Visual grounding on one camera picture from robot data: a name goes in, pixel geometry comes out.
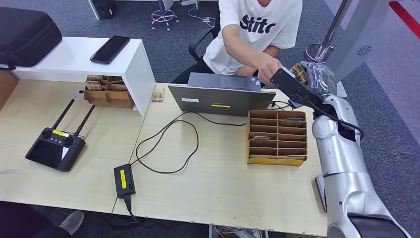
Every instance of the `cardboard sorting box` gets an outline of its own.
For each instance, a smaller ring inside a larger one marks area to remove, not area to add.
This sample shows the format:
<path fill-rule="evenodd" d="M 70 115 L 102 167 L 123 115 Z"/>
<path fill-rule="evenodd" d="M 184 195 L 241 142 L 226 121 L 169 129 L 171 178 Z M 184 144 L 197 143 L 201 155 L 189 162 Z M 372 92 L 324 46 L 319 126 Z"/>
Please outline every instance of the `cardboard sorting box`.
<path fill-rule="evenodd" d="M 100 78 L 95 81 L 99 82 L 101 90 L 89 90 L 86 86 L 84 94 L 86 101 L 95 105 L 113 105 L 133 108 L 134 101 L 121 77 L 98 76 Z"/>
<path fill-rule="evenodd" d="M 6 104 L 19 80 L 9 72 L 0 72 L 0 110 Z"/>
<path fill-rule="evenodd" d="M 248 112 L 247 164 L 300 166 L 308 157 L 307 141 L 304 112 Z"/>

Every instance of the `person's foot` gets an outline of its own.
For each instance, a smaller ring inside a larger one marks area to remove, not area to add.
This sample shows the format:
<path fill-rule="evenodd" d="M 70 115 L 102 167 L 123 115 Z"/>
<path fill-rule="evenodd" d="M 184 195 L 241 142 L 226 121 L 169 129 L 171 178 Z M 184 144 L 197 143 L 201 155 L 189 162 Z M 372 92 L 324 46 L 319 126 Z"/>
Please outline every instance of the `person's foot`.
<path fill-rule="evenodd" d="M 70 235 L 73 235 L 77 229 L 79 229 L 84 217 L 85 214 L 77 210 L 70 214 L 63 223 L 61 223 L 60 227 L 65 229 L 68 233 L 70 233 Z"/>

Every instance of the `white t-shirt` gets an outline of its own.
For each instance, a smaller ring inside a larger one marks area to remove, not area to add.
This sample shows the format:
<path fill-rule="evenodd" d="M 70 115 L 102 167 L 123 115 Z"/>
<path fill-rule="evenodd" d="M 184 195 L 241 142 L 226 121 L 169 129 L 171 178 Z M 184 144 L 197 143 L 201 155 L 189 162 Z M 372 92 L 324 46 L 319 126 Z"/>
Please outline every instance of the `white t-shirt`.
<path fill-rule="evenodd" d="M 219 0 L 219 9 L 221 30 L 238 25 L 239 38 L 258 51 L 268 46 L 295 46 L 302 0 L 271 0 L 266 7 L 257 0 Z M 207 47 L 203 60 L 217 74 L 233 74 L 244 66 L 226 52 L 221 31 Z"/>

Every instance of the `black phone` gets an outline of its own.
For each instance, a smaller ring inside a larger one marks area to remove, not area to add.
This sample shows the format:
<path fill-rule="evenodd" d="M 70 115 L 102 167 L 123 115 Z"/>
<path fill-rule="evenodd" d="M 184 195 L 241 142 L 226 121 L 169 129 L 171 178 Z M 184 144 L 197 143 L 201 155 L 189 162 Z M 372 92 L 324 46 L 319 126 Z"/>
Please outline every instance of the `black phone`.
<path fill-rule="evenodd" d="M 130 38 L 124 36 L 112 36 L 91 57 L 91 61 L 101 64 L 110 64 L 120 51 L 128 44 Z"/>

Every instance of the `man's arm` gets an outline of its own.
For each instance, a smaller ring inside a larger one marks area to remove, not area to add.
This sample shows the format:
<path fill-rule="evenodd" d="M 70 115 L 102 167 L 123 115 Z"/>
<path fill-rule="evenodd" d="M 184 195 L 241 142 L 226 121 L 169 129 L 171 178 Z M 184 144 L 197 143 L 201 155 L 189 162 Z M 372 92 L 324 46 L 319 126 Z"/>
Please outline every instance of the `man's arm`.
<path fill-rule="evenodd" d="M 271 77 L 282 67 L 281 63 L 265 52 L 253 49 L 239 38 L 239 26 L 230 24 L 222 29 L 222 36 L 226 52 L 239 63 L 258 69 L 258 78 L 270 84 Z M 274 49 L 267 47 L 269 53 L 273 54 Z"/>
<path fill-rule="evenodd" d="M 263 52 L 271 57 L 275 57 L 278 53 L 279 48 L 276 46 L 268 46 Z"/>
<path fill-rule="evenodd" d="M 275 47 L 275 46 L 268 46 L 265 50 L 263 50 L 264 53 L 266 53 L 267 55 L 271 56 L 271 57 L 275 57 L 277 55 L 279 51 L 279 48 Z M 243 66 L 241 68 L 239 68 L 234 75 L 240 75 L 240 76 L 252 76 L 255 71 L 257 71 L 256 68 L 252 68 L 249 66 Z"/>

